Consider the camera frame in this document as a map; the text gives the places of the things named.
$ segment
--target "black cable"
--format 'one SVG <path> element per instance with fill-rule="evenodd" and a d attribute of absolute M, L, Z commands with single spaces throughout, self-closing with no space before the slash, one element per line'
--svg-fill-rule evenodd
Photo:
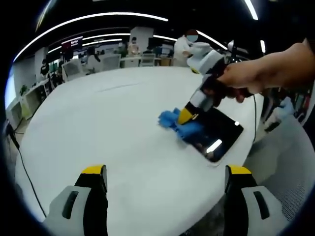
<path fill-rule="evenodd" d="M 11 144 L 10 144 L 10 139 L 9 139 L 9 137 L 7 137 L 7 140 L 8 140 L 8 145 L 9 145 L 10 161 L 12 161 L 12 158 L 11 158 Z"/>
<path fill-rule="evenodd" d="M 253 142 L 255 142 L 255 139 L 256 139 L 256 126 L 257 126 L 257 108 L 256 108 L 255 95 L 253 95 L 253 98 L 254 98 L 254 104 L 255 104 L 255 128 L 254 128 L 254 140 L 253 140 Z"/>
<path fill-rule="evenodd" d="M 29 174 L 28 174 L 28 172 L 27 172 L 26 168 L 25 168 L 24 161 L 23 161 L 23 158 L 22 158 L 22 154 L 21 154 L 21 152 L 20 152 L 20 149 L 19 149 L 19 148 L 18 148 L 18 151 L 19 151 L 19 154 L 20 154 L 20 157 L 21 157 L 21 162 L 22 162 L 22 165 L 23 165 L 24 171 L 25 171 L 25 173 L 26 173 L 26 175 L 27 175 L 27 177 L 28 177 L 28 179 L 29 179 L 29 181 L 30 181 L 31 188 L 32 188 L 32 190 L 33 190 L 33 192 L 34 192 L 34 195 L 35 195 L 35 197 L 36 197 L 36 200 L 37 200 L 37 202 L 38 202 L 38 204 L 39 204 L 39 207 L 40 207 L 40 209 L 42 210 L 42 212 L 43 212 L 44 216 L 46 217 L 45 211 L 44 211 L 43 207 L 41 206 L 40 201 L 39 201 L 39 199 L 38 199 L 38 196 L 37 196 L 37 194 L 36 194 L 36 192 L 35 192 L 35 189 L 34 189 L 33 183 L 32 183 L 32 181 L 31 181 L 31 179 L 30 179 L 30 177 L 29 177 Z"/>
<path fill-rule="evenodd" d="M 15 130 L 14 130 L 14 131 L 16 131 L 16 130 L 20 127 L 20 125 L 21 125 L 22 121 L 23 121 L 23 119 L 21 119 L 21 120 L 20 120 L 20 122 L 18 123 L 18 126 L 15 128 Z"/>

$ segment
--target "ceiling light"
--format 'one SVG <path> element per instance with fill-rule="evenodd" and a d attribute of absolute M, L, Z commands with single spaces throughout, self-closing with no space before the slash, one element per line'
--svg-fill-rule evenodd
<path fill-rule="evenodd" d="M 135 12 L 105 12 L 105 13 L 98 13 L 98 14 L 93 14 L 93 15 L 87 15 L 87 16 L 81 16 L 66 22 L 63 22 L 59 25 L 56 25 L 52 28 L 50 28 L 49 30 L 45 31 L 44 33 L 41 33 L 39 36 L 37 36 L 35 39 L 33 39 L 31 42 L 29 42 L 14 58 L 13 61 L 15 61 L 30 45 L 32 45 L 34 42 L 36 42 L 37 40 L 39 40 L 41 37 L 45 36 L 46 34 L 50 33 L 51 31 L 61 27 L 61 26 L 65 26 L 67 24 L 70 24 L 72 22 L 76 22 L 76 21 L 80 21 L 80 20 L 84 20 L 84 19 L 88 19 L 88 18 L 92 18 L 92 17 L 98 17 L 98 16 L 140 16 L 140 17 L 147 17 L 147 18 L 152 18 L 152 19 L 156 19 L 156 20 L 160 20 L 160 21 L 168 21 L 168 19 L 163 18 L 163 17 L 159 17 L 159 16 L 154 16 L 154 15 L 149 15 L 149 14 L 142 14 L 142 13 L 135 13 Z"/>
<path fill-rule="evenodd" d="M 257 14 L 256 14 L 256 11 L 255 11 L 254 6 L 252 5 L 251 0 L 245 0 L 245 3 L 246 3 L 246 5 L 247 5 L 249 11 L 251 12 L 252 18 L 253 18 L 254 20 L 257 20 L 257 21 L 258 21 L 258 16 L 257 16 Z"/>
<path fill-rule="evenodd" d="M 88 40 L 92 38 L 100 38 L 100 37 L 108 37 L 108 36 L 128 36 L 128 35 L 131 35 L 131 34 L 130 33 L 110 33 L 110 34 L 102 34 L 102 35 L 83 38 L 83 40 Z"/>
<path fill-rule="evenodd" d="M 169 38 L 169 37 L 164 37 L 164 36 L 159 36 L 159 35 L 153 35 L 153 37 L 154 37 L 154 38 L 162 38 L 162 39 L 177 41 L 176 38 Z"/>
<path fill-rule="evenodd" d="M 53 50 L 50 50 L 48 53 L 52 53 L 53 51 L 55 51 L 55 50 L 57 50 L 57 49 L 60 49 L 60 48 L 61 48 L 61 46 L 56 47 L 56 48 L 54 48 Z"/>
<path fill-rule="evenodd" d="M 203 32 L 200 32 L 200 31 L 198 31 L 198 30 L 197 30 L 197 32 L 198 32 L 199 35 L 204 36 L 205 38 L 207 38 L 207 39 L 209 39 L 210 41 L 216 43 L 217 45 L 219 45 L 219 46 L 222 47 L 223 49 L 227 50 L 227 47 L 225 47 L 223 44 L 217 42 L 217 41 L 216 41 L 215 39 L 213 39 L 212 37 L 210 37 L 210 36 L 204 34 Z"/>
<path fill-rule="evenodd" d="M 118 39 L 102 40 L 102 41 L 97 41 L 97 42 L 86 43 L 86 44 L 83 44 L 82 46 L 88 46 L 88 45 L 97 44 L 97 43 L 114 42 L 114 41 L 122 41 L 122 39 L 121 39 L 121 38 L 118 38 Z"/>
<path fill-rule="evenodd" d="M 265 41 L 264 41 L 264 40 L 261 40 L 261 41 L 260 41 L 260 45 L 261 45 L 261 51 L 262 51 L 263 53 L 265 53 L 265 52 L 266 52 Z"/>
<path fill-rule="evenodd" d="M 218 148 L 218 146 L 220 146 L 222 143 L 221 139 L 216 140 L 210 147 L 207 148 L 206 152 L 210 153 L 212 151 L 214 151 L 215 149 Z"/>

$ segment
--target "blue cloth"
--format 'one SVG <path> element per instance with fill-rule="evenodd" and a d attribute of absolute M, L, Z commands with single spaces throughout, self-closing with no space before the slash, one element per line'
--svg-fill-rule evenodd
<path fill-rule="evenodd" d="M 186 124 L 178 124 L 178 117 L 180 114 L 180 110 L 175 108 L 174 111 L 164 111 L 159 115 L 158 123 L 164 128 L 173 129 L 179 138 L 185 139 L 195 133 L 201 132 L 203 126 L 196 121 L 189 121 Z"/>

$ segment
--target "ceiling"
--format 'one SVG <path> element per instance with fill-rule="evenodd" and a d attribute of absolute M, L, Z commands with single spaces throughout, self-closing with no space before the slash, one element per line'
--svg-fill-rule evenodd
<path fill-rule="evenodd" d="M 298 0 L 252 0 L 258 21 L 252 18 L 244 0 L 194 0 L 188 1 L 188 4 L 175 0 L 51 0 L 36 31 L 37 20 L 47 2 L 34 0 L 31 5 L 29 2 L 19 4 L 19 8 L 27 7 L 29 10 L 21 10 L 23 21 L 18 24 L 19 34 L 13 49 L 15 54 L 46 30 L 90 14 L 137 12 L 164 17 L 169 21 L 136 16 L 101 16 L 80 20 L 46 34 L 28 47 L 19 59 L 33 55 L 43 46 L 53 49 L 60 45 L 61 40 L 74 35 L 88 37 L 129 32 L 135 26 L 152 27 L 155 34 L 172 38 L 180 37 L 186 30 L 196 29 L 224 45 L 234 39 L 236 46 L 247 49 L 252 58 L 262 56 L 260 40 L 265 41 L 267 53 L 270 53 L 284 50 L 303 39 L 303 28 L 299 26 L 301 1 Z M 217 47 L 204 37 L 199 39 Z"/>

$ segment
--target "wall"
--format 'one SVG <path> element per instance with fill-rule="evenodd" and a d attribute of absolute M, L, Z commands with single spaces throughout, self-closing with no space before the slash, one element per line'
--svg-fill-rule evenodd
<path fill-rule="evenodd" d="M 22 85 L 31 88 L 36 82 L 35 58 L 29 58 L 13 64 L 14 85 L 17 96 L 20 96 Z"/>
<path fill-rule="evenodd" d="M 40 68 L 47 54 L 48 54 L 48 48 L 41 48 L 35 53 L 35 75 L 36 75 L 37 81 L 42 80 L 42 76 L 40 74 Z"/>
<path fill-rule="evenodd" d="M 11 67 L 8 80 L 5 86 L 5 94 L 4 94 L 4 104 L 7 109 L 11 102 L 16 98 L 15 85 L 14 85 L 14 76 L 13 76 L 13 68 Z"/>
<path fill-rule="evenodd" d="M 131 35 L 129 42 L 131 42 L 132 37 L 137 37 L 137 44 L 139 45 L 140 52 L 147 50 L 149 45 L 149 38 L 153 37 L 154 29 L 146 27 L 135 27 L 130 31 Z"/>
<path fill-rule="evenodd" d="M 95 48 L 95 51 L 102 51 L 104 50 L 105 53 L 106 51 L 114 51 L 114 50 L 118 50 L 118 44 L 105 44 L 105 45 L 101 45 L 97 48 Z"/>

